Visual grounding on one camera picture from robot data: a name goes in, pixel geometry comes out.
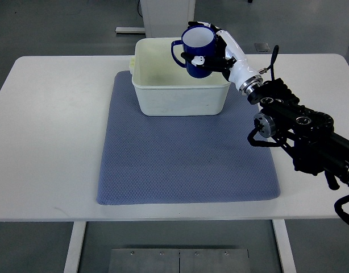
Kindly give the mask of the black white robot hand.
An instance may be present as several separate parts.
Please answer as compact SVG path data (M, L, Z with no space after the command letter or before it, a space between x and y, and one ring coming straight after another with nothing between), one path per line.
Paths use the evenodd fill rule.
M242 95L251 94L262 85L260 73L253 69L245 53L235 39L227 32L211 23L190 21L188 29L208 28L212 30L215 38L214 55L205 53L182 53L181 57L195 68L204 71L221 72L224 78L235 84Z

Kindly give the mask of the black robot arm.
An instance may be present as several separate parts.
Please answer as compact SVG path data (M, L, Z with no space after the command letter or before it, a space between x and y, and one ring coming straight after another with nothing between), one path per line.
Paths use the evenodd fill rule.
M247 98L262 107L254 116L249 144L281 147L293 159L295 171L314 176L323 172L334 191L340 182L349 187L349 140L334 132L330 115L300 105L282 79L271 77Z

